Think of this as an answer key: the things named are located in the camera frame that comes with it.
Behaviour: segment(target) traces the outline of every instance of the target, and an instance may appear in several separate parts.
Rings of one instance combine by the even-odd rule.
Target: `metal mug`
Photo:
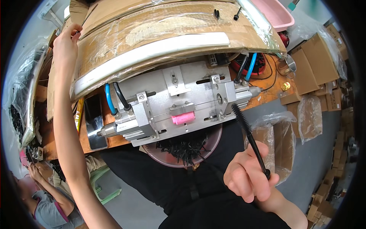
[[[283,75],[283,76],[287,76],[291,73],[294,73],[294,77],[295,72],[296,72],[296,64],[294,59],[287,54],[287,56],[285,58],[279,59],[277,61],[277,71]]]

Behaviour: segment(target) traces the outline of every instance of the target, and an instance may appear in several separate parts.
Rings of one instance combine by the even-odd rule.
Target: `green plastic stool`
[[[103,176],[104,173],[108,172],[110,170],[110,168],[107,165],[104,165],[102,167],[100,167],[97,170],[94,170],[90,173],[90,183],[91,183],[91,187],[94,190],[95,195],[97,196],[98,200],[104,205],[105,203],[107,203],[108,201],[110,201],[111,199],[113,199],[114,197],[118,196],[122,189],[117,189],[115,192],[109,194],[106,198],[101,199],[99,198],[99,193],[100,191],[102,191],[101,187],[95,187],[95,182],[101,177]]]

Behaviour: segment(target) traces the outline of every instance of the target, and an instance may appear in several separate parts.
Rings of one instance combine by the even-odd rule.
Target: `black phone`
[[[100,131],[104,125],[100,96],[97,94],[85,99],[84,108],[86,131],[90,148],[92,150],[108,148],[107,139],[97,135],[97,132]]]

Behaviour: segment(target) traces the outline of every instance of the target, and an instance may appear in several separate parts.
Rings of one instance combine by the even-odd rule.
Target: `black bristle brush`
[[[236,103],[233,103],[231,105],[231,108],[236,115],[236,121],[242,126],[243,130],[245,131],[245,134],[247,135],[250,145],[253,147],[253,150],[254,150],[255,155],[257,156],[258,162],[261,165],[262,172],[266,175],[267,179],[269,180],[271,177],[271,172],[269,171],[269,169],[266,169],[266,167],[264,166],[263,159],[261,157],[261,154],[259,153],[258,146],[253,138],[253,135],[251,134],[251,129],[250,129],[248,122],[246,121],[244,115],[240,112],[240,109]]]

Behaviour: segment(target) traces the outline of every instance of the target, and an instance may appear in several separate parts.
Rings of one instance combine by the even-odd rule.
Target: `wooden table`
[[[281,96],[289,95],[289,94],[292,94],[295,92],[296,86],[295,86],[294,81],[287,77],[281,76],[276,71],[275,61],[277,61],[278,58],[273,56],[273,59],[272,59],[271,56],[269,56],[269,55],[266,55],[266,56],[267,56],[270,66],[273,70],[272,76],[265,80],[253,80],[252,79],[252,80],[250,80],[250,82],[251,82],[251,84],[264,88],[264,89],[269,88],[273,84],[275,78],[276,78],[276,82],[272,88],[260,93],[260,95],[258,97],[250,99],[247,107],[244,108],[243,110],[250,109],[252,107],[256,107],[256,106],[259,106],[264,103],[268,103],[270,101],[280,98]],[[236,77],[236,72],[230,67],[229,67],[229,70],[230,70],[231,79],[233,80]],[[259,77],[266,78],[266,77],[270,76],[270,74],[271,74],[271,69],[267,65],[266,69]],[[287,91],[284,92],[281,89],[281,85],[284,84],[285,82],[289,82],[291,85],[291,88],[289,88]],[[101,98],[101,104],[102,104],[102,115],[103,115],[103,119],[104,119],[104,125],[114,122],[115,119],[111,115],[111,111],[109,110],[109,107],[107,104],[107,99],[106,99],[105,93],[104,93],[104,88],[100,87],[97,90],[93,91],[88,96],[91,96],[91,95],[94,95],[97,93],[99,93],[101,95],[100,98]],[[49,132],[49,135],[52,135],[52,136],[46,137],[46,139],[45,139],[46,145],[43,147],[45,160],[52,160],[52,159],[57,158],[56,145],[54,142],[55,138],[53,137],[53,130],[51,131],[51,133]],[[90,149],[89,140],[87,137],[84,112],[83,112],[82,118],[81,118],[79,140],[80,140],[81,146],[82,146],[85,154],[92,152],[92,150]],[[107,138],[107,141],[108,141],[109,148],[130,143],[121,135]]]

